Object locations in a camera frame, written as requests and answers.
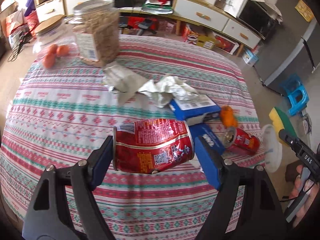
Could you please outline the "yellow green sponge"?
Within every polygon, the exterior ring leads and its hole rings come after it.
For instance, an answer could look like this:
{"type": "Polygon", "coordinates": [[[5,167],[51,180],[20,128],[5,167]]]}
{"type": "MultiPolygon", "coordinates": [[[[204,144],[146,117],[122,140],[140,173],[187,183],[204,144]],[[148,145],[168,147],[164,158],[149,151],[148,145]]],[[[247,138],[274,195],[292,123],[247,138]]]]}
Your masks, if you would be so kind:
{"type": "Polygon", "coordinates": [[[297,134],[295,132],[294,127],[291,124],[291,121],[286,113],[284,113],[281,109],[278,107],[273,107],[272,110],[269,113],[269,118],[272,121],[272,125],[274,127],[275,133],[277,135],[278,141],[286,145],[284,141],[282,141],[279,137],[279,132],[282,129],[285,129],[289,135],[296,137],[297,134]]]}

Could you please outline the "crushed red can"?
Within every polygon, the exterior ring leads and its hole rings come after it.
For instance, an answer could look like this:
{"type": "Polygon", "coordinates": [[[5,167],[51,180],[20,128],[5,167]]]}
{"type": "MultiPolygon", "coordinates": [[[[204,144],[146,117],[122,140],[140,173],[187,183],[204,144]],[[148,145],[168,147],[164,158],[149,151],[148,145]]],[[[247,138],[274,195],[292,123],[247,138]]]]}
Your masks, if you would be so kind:
{"type": "Polygon", "coordinates": [[[229,152],[253,156],[260,147],[260,140],[238,127],[227,128],[222,144],[229,152]]]}

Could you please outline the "orange peel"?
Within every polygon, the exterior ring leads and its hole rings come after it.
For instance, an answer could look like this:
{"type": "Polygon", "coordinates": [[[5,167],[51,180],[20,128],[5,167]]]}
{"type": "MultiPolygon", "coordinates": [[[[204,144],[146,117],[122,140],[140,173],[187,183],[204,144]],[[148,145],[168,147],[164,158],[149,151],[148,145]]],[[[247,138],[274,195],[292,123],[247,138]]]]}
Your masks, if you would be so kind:
{"type": "Polygon", "coordinates": [[[238,121],[234,116],[233,109],[229,105],[221,107],[220,120],[226,128],[238,126],[238,121]]]}

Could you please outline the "red cartoon can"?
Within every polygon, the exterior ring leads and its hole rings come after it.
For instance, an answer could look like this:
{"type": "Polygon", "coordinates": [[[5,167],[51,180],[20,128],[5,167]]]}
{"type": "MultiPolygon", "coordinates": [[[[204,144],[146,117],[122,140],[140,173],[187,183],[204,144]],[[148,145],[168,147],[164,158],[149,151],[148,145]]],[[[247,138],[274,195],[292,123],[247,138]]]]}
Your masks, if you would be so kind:
{"type": "Polygon", "coordinates": [[[156,174],[190,161],[194,144],[185,121],[147,119],[113,128],[113,168],[156,174]]]}

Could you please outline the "white paper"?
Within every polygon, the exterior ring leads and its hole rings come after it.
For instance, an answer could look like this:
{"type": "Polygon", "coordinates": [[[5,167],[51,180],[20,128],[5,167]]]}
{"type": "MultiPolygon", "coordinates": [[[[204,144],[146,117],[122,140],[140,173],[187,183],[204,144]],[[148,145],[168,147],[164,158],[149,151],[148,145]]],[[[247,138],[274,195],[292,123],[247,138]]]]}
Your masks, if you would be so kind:
{"type": "Polygon", "coordinates": [[[138,92],[146,95],[158,108],[165,107],[172,99],[188,101],[199,96],[195,88],[177,76],[164,76],[158,82],[149,80],[138,92]]]}

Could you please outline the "silver white snack bag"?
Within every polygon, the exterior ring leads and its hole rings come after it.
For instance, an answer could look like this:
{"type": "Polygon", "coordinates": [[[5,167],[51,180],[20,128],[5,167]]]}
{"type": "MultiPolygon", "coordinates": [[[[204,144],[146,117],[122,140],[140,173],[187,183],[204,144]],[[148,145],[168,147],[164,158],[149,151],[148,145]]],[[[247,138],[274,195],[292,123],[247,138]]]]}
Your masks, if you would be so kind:
{"type": "Polygon", "coordinates": [[[117,105],[122,106],[135,96],[148,79],[121,66],[116,61],[103,68],[103,84],[108,92],[116,96],[117,105]]]}

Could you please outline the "white plastic basin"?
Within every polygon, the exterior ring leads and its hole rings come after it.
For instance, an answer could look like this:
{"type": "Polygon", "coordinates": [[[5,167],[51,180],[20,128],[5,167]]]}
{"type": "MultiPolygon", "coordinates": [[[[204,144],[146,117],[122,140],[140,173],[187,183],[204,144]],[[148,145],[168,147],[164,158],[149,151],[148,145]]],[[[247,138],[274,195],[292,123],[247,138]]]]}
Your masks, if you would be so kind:
{"type": "Polygon", "coordinates": [[[261,132],[264,147],[265,168],[267,172],[274,173],[281,165],[283,147],[278,141],[278,136],[271,124],[265,125],[261,132]]]}

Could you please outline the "blue plastic stool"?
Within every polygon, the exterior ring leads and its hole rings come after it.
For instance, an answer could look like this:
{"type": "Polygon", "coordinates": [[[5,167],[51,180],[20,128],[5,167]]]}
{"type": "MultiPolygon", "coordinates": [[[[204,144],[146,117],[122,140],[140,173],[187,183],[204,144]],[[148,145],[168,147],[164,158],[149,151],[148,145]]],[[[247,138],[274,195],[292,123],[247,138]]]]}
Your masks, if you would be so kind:
{"type": "Polygon", "coordinates": [[[288,110],[290,116],[298,114],[307,107],[309,96],[298,75],[292,74],[279,86],[291,105],[288,110]]]}

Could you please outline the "grey refrigerator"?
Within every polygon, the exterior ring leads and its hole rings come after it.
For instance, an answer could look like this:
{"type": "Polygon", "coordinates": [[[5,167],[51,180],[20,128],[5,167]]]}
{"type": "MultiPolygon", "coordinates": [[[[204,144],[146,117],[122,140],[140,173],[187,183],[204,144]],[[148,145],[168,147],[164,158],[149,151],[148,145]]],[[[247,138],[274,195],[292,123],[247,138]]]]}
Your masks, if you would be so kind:
{"type": "Polygon", "coordinates": [[[304,0],[277,0],[283,22],[266,39],[254,65],[263,85],[285,95],[284,83],[299,77],[310,83],[319,77],[319,23],[307,22],[296,5],[304,0]]]}

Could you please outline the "white blue carton box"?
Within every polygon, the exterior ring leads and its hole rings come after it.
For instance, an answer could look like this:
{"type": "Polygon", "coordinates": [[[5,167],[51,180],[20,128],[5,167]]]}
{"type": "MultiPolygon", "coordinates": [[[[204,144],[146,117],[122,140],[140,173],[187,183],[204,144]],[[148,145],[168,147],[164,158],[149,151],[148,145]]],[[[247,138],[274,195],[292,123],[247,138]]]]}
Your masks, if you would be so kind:
{"type": "Polygon", "coordinates": [[[253,54],[250,49],[245,48],[242,54],[245,64],[253,67],[259,60],[257,55],[253,54]]]}

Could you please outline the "black microwave oven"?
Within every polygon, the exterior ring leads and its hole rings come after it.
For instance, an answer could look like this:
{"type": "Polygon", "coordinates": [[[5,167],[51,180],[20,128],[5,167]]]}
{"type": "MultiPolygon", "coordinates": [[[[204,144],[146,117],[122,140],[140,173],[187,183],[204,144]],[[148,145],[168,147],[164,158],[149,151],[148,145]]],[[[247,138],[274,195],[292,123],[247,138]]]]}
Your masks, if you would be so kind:
{"type": "Polygon", "coordinates": [[[277,23],[258,2],[252,0],[243,3],[237,18],[264,38],[270,35],[277,23]]]}

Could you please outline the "patterned knit tablecloth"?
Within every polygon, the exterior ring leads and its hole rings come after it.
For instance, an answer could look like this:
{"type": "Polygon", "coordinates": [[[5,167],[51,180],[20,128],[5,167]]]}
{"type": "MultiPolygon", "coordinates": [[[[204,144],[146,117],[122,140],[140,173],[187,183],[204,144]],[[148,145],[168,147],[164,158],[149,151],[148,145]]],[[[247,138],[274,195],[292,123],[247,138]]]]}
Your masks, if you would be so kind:
{"type": "MultiPolygon", "coordinates": [[[[240,128],[261,135],[241,70],[222,55],[165,38],[123,35],[117,62],[147,79],[179,77],[219,106],[231,106],[240,128]]],[[[143,94],[118,106],[103,75],[77,57],[62,60],[54,70],[34,62],[27,71],[8,110],[1,145],[2,193],[19,219],[25,218],[47,165],[67,167],[85,159],[114,126],[174,117],[143,94]]],[[[216,195],[190,163],[154,176],[109,168],[94,191],[116,239],[194,239],[216,195]]]]}

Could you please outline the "yellow cardboard box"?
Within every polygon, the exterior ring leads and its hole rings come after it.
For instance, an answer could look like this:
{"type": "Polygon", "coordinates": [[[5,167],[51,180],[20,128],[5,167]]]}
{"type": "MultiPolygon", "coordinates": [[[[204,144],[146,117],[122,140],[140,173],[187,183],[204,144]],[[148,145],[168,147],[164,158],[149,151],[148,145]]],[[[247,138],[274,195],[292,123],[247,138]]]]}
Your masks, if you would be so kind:
{"type": "Polygon", "coordinates": [[[198,47],[212,50],[214,48],[214,40],[206,35],[203,35],[195,30],[192,25],[187,23],[183,31],[183,42],[193,44],[198,47]]]}

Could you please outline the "glass jar with oranges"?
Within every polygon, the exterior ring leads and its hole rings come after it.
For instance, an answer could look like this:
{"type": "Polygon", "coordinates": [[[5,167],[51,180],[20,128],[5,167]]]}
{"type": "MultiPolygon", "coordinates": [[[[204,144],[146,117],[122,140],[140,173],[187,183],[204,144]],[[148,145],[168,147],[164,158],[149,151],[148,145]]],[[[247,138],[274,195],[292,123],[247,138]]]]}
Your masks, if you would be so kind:
{"type": "Polygon", "coordinates": [[[35,29],[33,54],[43,69],[53,69],[62,61],[79,55],[75,37],[63,15],[41,22],[35,29]]]}

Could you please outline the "clear jar of seeds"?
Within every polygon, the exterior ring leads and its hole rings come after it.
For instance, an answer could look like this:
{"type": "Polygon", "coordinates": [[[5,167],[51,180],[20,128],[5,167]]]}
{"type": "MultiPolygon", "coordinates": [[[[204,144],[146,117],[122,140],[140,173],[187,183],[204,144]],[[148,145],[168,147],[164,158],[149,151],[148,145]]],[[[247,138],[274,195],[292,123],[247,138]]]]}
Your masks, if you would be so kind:
{"type": "Polygon", "coordinates": [[[103,67],[120,51],[118,8],[114,0],[90,0],[73,8],[72,31],[84,63],[103,67]]]}

